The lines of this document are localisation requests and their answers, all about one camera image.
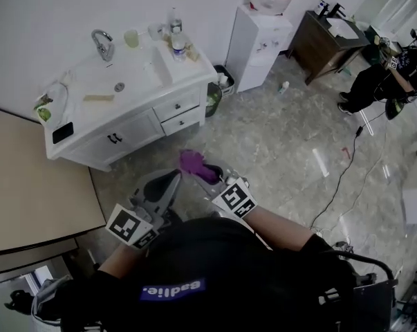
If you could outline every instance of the trash can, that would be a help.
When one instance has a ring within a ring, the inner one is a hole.
[[[234,93],[234,78],[231,76],[231,74],[228,72],[228,70],[223,65],[215,65],[214,70],[216,70],[217,73],[224,73],[225,76],[228,77],[228,82],[226,87],[220,86],[222,90],[222,96],[229,96]]]
[[[210,82],[207,88],[207,108],[205,118],[211,117],[216,113],[217,107],[222,100],[222,90],[215,83]]]

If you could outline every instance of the cabinet handle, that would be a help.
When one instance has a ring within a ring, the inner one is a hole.
[[[113,133],[113,136],[115,137],[115,139],[116,139],[117,141],[122,141],[122,138],[118,138],[118,136],[116,135],[116,133]]]
[[[116,140],[111,139],[111,136],[107,136],[107,138],[108,138],[108,139],[110,139],[110,141],[111,141],[113,144],[117,144],[117,143],[118,143]]]

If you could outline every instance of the black clothing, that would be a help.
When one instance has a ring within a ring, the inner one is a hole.
[[[397,56],[397,71],[411,83],[417,90],[417,72],[412,74],[417,67],[417,50],[411,49]],[[385,70],[380,64],[375,64],[359,73],[348,95],[349,101],[344,108],[355,113],[367,108],[376,100],[400,99],[406,97],[406,93],[399,85],[391,71]]]
[[[300,252],[269,250],[236,221],[187,221],[159,236],[130,277],[97,272],[71,289],[64,331],[95,320],[108,332],[280,323],[313,330],[322,317],[318,296],[345,285],[350,270],[320,254],[330,249],[313,235]]]

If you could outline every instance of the drawer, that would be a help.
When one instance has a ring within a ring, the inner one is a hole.
[[[158,116],[159,120],[164,122],[198,106],[200,93],[201,89],[199,87],[186,90],[172,100],[153,107],[154,112]]]
[[[171,135],[184,129],[194,123],[197,123],[201,119],[201,108],[196,107],[190,111],[180,114],[177,117],[174,117],[166,122],[163,122],[162,128],[166,135]]]

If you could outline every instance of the cabinet door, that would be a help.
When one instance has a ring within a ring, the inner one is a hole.
[[[101,133],[79,146],[73,151],[72,158],[105,166],[129,154],[131,152],[130,146],[117,141],[113,133],[113,130],[107,129],[105,133]]]
[[[116,126],[115,135],[134,151],[162,138],[165,134],[153,109],[147,109]]]

